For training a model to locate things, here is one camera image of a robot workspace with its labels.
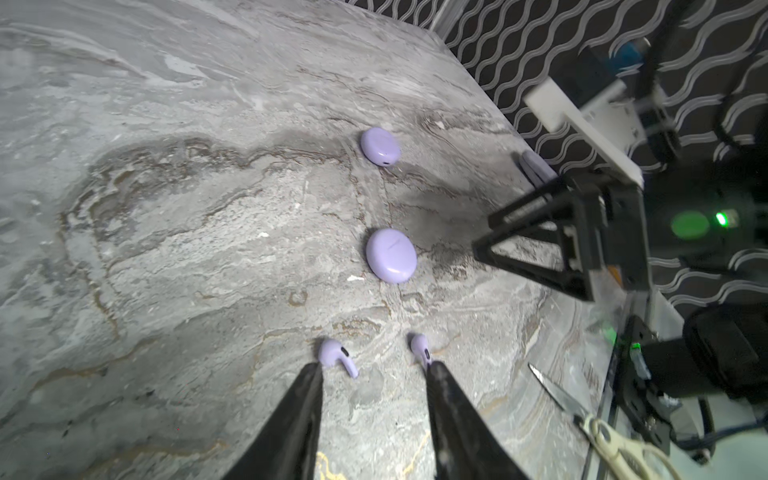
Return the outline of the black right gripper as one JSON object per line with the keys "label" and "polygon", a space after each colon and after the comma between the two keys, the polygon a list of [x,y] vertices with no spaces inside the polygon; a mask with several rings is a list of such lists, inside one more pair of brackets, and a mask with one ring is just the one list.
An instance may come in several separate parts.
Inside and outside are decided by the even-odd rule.
{"label": "black right gripper", "polygon": [[[573,218],[507,222],[568,191]],[[492,231],[472,243],[474,258],[578,300],[593,302],[594,271],[615,267],[626,291],[648,291],[649,242],[641,188],[606,174],[556,177],[488,216]]]}

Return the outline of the purple earbud charging case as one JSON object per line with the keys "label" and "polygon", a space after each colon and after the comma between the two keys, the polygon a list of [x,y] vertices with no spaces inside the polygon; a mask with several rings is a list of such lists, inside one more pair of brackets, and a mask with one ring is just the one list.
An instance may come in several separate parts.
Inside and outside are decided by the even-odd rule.
{"label": "purple earbud charging case", "polygon": [[416,250],[409,238],[390,228],[376,230],[370,236],[366,260],[372,272],[390,284],[407,282],[418,265]]}

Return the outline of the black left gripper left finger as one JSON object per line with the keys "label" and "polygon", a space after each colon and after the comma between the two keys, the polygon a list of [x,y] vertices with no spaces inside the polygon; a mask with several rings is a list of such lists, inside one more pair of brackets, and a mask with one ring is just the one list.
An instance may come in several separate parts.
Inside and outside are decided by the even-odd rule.
{"label": "black left gripper left finger", "polygon": [[323,406],[318,362],[303,366],[277,408],[226,479],[312,479]]}

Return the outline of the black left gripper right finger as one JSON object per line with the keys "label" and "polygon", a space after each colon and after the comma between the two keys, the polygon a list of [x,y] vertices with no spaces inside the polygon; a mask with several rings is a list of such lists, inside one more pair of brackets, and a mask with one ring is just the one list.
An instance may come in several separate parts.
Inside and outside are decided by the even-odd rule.
{"label": "black left gripper right finger", "polygon": [[426,370],[426,392],[438,479],[526,479],[471,404],[448,367]]}

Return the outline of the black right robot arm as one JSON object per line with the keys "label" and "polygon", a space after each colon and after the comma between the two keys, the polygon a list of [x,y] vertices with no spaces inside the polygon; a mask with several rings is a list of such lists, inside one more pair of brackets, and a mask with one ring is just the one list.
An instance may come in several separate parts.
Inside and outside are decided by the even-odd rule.
{"label": "black right robot arm", "polygon": [[767,402],[767,5],[479,4],[453,51],[525,138],[534,189],[475,258],[579,300],[593,274],[678,326],[629,317],[614,398],[639,435],[705,461],[707,399]]}

